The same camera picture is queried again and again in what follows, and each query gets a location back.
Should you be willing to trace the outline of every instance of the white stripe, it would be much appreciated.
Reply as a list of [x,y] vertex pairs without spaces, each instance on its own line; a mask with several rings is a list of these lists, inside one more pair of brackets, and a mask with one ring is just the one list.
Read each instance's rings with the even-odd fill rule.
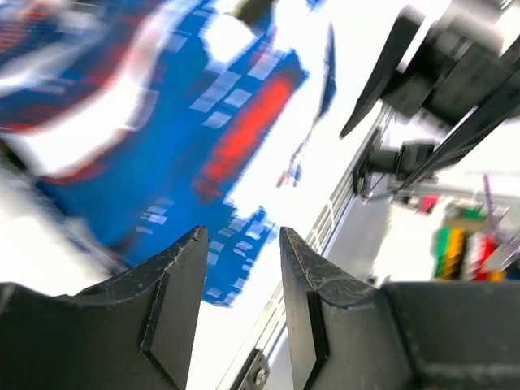
[[198,4],[174,3],[175,8],[171,2],[163,4],[141,24],[109,89],[40,126],[36,133],[8,136],[35,174],[70,174],[121,140],[120,130],[129,129],[128,122],[142,104],[147,91],[141,86],[148,84],[167,34]]
[[[74,21],[76,21],[77,14],[80,13],[71,11],[61,13],[63,26],[60,26],[60,28],[67,28],[66,24],[71,23],[71,18],[74,15],[76,16]],[[4,64],[0,68],[0,97],[22,88],[31,88],[58,76],[86,47],[96,44],[106,33],[106,26],[97,20],[94,15],[81,13],[80,18],[84,29],[83,32],[80,32],[84,39],[80,44],[70,45],[67,43],[67,39],[61,40],[54,44],[35,48],[35,50],[12,58]]]

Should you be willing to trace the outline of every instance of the screw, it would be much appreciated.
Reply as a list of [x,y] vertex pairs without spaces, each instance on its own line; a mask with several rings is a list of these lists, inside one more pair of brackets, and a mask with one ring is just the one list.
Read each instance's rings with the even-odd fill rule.
[[257,374],[254,377],[254,384],[257,386],[263,384],[267,379],[267,370],[261,368],[258,370]]

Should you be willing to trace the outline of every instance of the green object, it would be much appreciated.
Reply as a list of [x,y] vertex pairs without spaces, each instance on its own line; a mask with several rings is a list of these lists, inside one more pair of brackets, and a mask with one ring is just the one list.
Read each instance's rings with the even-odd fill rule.
[[478,221],[482,221],[484,219],[486,219],[486,215],[482,212],[482,208],[481,207],[471,207],[471,208],[466,208],[464,210],[464,218],[468,218],[468,219],[476,219]]
[[442,266],[444,262],[444,256],[448,251],[448,238],[449,232],[451,231],[450,227],[442,227],[437,231],[435,237],[435,245],[434,252],[436,258],[435,264],[435,277],[440,278],[442,276]]
[[435,277],[440,278],[442,276],[442,265],[444,263],[444,256],[439,256],[437,258],[437,263],[435,265]]
[[449,232],[452,229],[450,227],[442,227],[437,231],[436,243],[435,243],[435,255],[438,258],[442,258],[448,251],[448,238]]

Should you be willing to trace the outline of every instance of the red object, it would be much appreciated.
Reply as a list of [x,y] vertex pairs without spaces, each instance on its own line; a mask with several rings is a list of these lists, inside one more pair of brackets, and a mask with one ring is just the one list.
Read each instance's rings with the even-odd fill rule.
[[433,193],[432,195],[425,196],[420,203],[419,210],[422,213],[429,213],[437,203],[439,203],[440,195]]
[[294,81],[290,74],[273,77],[238,115],[202,168],[203,177],[196,180],[202,201],[207,196],[209,199],[219,196],[221,184],[236,176],[249,155],[260,146],[262,135],[269,130],[289,100]]
[[477,260],[475,280],[487,280],[488,273],[483,270],[483,265],[496,249],[496,243],[492,236],[485,236],[479,243],[481,245],[481,256]]

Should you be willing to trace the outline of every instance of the yellow object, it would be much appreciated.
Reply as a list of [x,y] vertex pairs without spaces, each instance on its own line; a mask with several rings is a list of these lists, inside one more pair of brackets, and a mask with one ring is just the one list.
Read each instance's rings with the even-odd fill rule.
[[492,282],[501,282],[502,280],[505,280],[505,271],[490,272],[487,276],[487,280],[491,280]]
[[449,233],[448,250],[444,256],[442,277],[443,279],[452,279],[451,276],[455,272],[455,267],[460,261],[462,254],[462,246],[464,244],[464,229],[454,227]]

